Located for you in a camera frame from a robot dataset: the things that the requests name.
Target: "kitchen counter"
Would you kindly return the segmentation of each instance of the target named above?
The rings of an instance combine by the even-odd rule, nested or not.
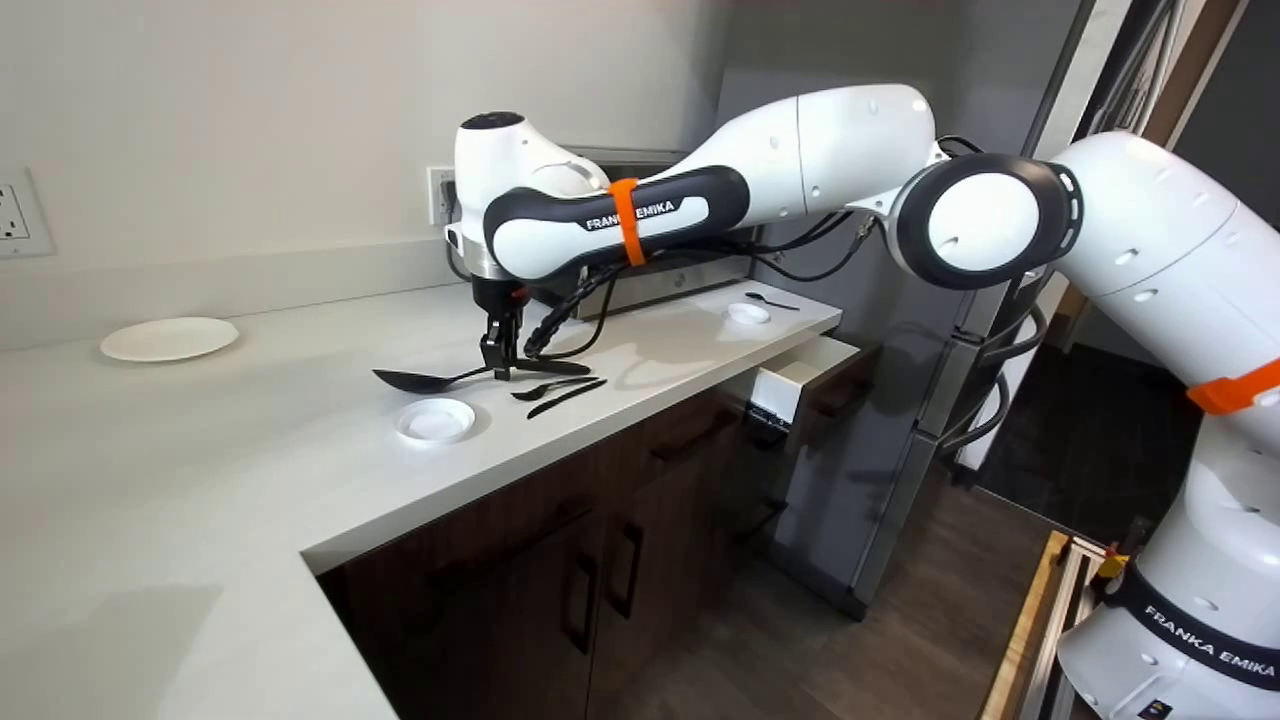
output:
[[[607,321],[607,385],[548,415],[460,385],[477,428],[395,428],[383,351],[477,359],[466,288],[243,315],[233,351],[129,367],[97,344],[0,351],[0,717],[391,717],[316,572],[709,391],[838,311],[734,325],[730,284]]]

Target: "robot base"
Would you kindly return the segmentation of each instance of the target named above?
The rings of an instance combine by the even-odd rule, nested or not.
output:
[[[1064,645],[1098,717],[1280,717],[1280,463],[1203,419],[1159,531]]]

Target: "orange band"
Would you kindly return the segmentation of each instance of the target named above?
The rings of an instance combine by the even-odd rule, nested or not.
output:
[[[640,268],[645,264],[645,248],[640,248],[640,219],[635,219],[635,176],[624,176],[614,183],[607,183],[611,190],[611,213],[614,213],[614,228],[624,230],[624,251],[627,264]]]
[[[1186,395],[1191,404],[1200,404],[1206,415],[1232,415],[1252,409],[1254,395],[1263,395],[1268,389],[1280,389],[1280,359],[1260,365],[1244,377],[1220,377],[1206,385],[1191,385]]]

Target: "dark floor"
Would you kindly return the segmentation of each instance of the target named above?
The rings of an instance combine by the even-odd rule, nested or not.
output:
[[[973,478],[1078,536],[1123,540],[1137,518],[1164,516],[1195,428],[1176,377],[1090,346],[1042,346]]]
[[[624,720],[981,717],[1042,540],[1038,516],[935,478],[869,619],[749,565]]]

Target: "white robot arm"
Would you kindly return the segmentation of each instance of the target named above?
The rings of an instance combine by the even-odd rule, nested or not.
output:
[[[1206,415],[1185,494],[1061,660],[1103,717],[1280,717],[1277,230],[1123,132],[1051,163],[949,159],[933,132],[911,86],[830,86],[723,124],[658,176],[607,183],[520,117],[480,117],[456,139],[463,216],[451,237],[502,359],[525,278],[595,256],[645,264],[645,251],[787,216],[869,206],[890,256],[944,288],[1061,261]]]

